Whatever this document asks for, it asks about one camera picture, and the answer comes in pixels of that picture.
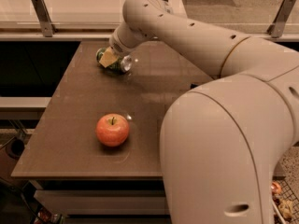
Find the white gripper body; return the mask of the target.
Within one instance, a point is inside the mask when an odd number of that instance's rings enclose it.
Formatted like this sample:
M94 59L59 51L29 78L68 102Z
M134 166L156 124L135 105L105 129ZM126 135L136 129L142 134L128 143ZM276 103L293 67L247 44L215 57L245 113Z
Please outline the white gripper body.
M122 22L110 37L109 45L115 54L124 57L146 41L147 38L140 31L133 30L126 22Z

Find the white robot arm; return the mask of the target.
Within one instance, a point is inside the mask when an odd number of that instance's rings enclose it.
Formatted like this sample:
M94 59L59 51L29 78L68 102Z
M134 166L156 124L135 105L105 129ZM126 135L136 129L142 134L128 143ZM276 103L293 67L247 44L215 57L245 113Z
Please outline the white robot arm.
M125 0L109 39L124 57L158 37L211 76L164 116L160 160L172 224L274 224L271 183L299 141L299 52Z

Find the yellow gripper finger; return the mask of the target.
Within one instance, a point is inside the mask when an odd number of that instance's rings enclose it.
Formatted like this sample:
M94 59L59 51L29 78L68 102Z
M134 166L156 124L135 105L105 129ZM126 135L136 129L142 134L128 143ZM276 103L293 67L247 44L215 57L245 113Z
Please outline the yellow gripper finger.
M111 66L119 59L119 56L114 52L112 47L100 49L98 55L99 55L99 63L105 68Z

